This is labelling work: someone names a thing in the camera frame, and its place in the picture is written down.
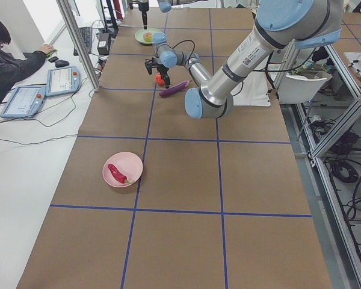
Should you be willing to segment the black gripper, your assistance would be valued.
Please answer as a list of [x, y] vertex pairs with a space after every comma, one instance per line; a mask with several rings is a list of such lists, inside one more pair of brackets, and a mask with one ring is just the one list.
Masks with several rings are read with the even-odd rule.
[[141, 17], [143, 21], [143, 29], [147, 30], [147, 12], [149, 11], [149, 1], [148, 0], [128, 0], [129, 8], [132, 10], [133, 5], [137, 4], [138, 9], [141, 12]]
[[152, 75], [153, 69], [156, 69], [159, 72], [159, 74], [161, 75], [162, 79], [164, 79], [165, 87], [166, 88], [170, 87], [171, 81], [170, 81], [170, 77], [168, 76], [169, 68], [167, 68], [163, 64], [161, 64], [156, 57], [145, 59], [144, 66], [149, 75]]

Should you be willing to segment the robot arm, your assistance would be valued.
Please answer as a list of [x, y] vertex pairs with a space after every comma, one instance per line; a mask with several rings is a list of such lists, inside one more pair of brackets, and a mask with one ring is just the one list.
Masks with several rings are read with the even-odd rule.
[[[159, 9], [161, 10], [161, 12], [166, 13], [166, 12], [169, 12], [173, 6], [192, 4], [192, 3], [195, 3], [198, 1], [199, 0], [196, 0], [196, 1], [192, 1], [192, 0], [159, 0], [159, 1], [157, 1], [157, 3], [158, 3], [158, 6], [159, 6]], [[136, 0], [136, 1], [130, 0], [130, 1], [127, 1], [127, 3], [129, 5], [130, 10], [133, 9], [134, 4], [138, 5], [138, 10], [141, 12], [141, 17], [142, 17], [142, 21], [143, 21], [143, 29], [147, 30], [147, 24], [148, 24], [147, 12], [150, 9], [149, 0]]]
[[343, 1], [260, 1], [251, 33], [211, 75], [193, 52], [171, 48], [164, 33], [152, 36], [154, 56], [145, 60], [148, 73], [183, 66], [196, 88], [185, 95], [185, 111], [195, 119], [220, 118], [233, 107], [232, 90], [276, 49], [294, 42], [298, 49], [330, 45], [341, 35]]

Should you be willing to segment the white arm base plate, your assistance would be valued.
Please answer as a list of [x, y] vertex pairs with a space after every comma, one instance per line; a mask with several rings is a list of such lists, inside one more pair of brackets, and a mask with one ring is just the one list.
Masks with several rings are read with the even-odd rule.
[[246, 78], [232, 91], [233, 102], [236, 106], [269, 107], [270, 99], [267, 82], [264, 78]]

